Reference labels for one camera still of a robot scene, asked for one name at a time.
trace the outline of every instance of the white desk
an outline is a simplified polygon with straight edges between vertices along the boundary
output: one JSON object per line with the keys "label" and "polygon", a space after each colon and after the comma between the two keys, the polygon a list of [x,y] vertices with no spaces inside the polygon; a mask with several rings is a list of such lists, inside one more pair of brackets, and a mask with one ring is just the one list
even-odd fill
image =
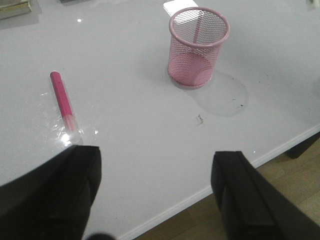
{"label": "white desk", "polygon": [[129,240],[209,195],[215,151],[257,167],[320,131],[319,8],[198,0],[231,31],[212,81],[185,90],[168,78],[163,2],[33,0],[0,21],[0,184],[63,150],[59,71],[84,143],[102,153],[86,235]]}

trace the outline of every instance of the desk leg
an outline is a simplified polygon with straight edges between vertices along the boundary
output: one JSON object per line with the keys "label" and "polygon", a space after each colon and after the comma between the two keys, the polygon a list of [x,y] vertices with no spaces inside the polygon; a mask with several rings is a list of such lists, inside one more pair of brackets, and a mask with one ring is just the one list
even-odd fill
{"label": "desk leg", "polygon": [[294,146],[286,152],[287,156],[291,159],[297,159],[303,154],[312,144],[314,144],[320,138],[320,132],[309,137],[298,145]]}

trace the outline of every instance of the pink marker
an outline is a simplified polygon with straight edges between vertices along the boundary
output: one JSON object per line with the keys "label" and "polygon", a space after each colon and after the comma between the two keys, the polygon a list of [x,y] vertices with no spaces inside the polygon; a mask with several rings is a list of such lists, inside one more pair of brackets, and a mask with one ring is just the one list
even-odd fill
{"label": "pink marker", "polygon": [[70,141],[73,144],[82,144],[83,141],[78,129],[75,116],[72,113],[60,73],[58,73],[57,71],[53,71],[50,73],[50,78],[52,81],[56,100],[58,101],[66,133],[69,135]]}

